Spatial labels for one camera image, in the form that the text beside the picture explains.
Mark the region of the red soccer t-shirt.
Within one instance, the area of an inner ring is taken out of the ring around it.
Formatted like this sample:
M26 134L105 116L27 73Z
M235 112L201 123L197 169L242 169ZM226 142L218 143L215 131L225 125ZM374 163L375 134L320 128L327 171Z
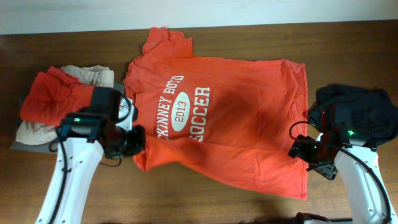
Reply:
M178 162L240 189L307 198L308 165L288 155L291 135L307 133L304 64L199 57L191 38L162 27L123 82L146 131L140 169Z

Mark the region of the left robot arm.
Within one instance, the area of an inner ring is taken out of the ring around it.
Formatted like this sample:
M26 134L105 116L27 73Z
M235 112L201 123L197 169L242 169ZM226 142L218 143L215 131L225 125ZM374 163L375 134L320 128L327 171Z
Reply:
M135 156L145 149L138 110L119 90L96 87L89 106L68 113L56 128L57 161L37 224L80 223L91 180L102 159Z

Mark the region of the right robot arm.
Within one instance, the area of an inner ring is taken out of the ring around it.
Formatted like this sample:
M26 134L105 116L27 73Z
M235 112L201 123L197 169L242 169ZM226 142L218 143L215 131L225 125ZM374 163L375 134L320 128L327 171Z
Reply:
M351 210L349 223L397 223L397 212L379 171L370 135L351 124L348 108L330 106L321 114L320 135L298 135L289 156L299 158L328 180L340 175Z

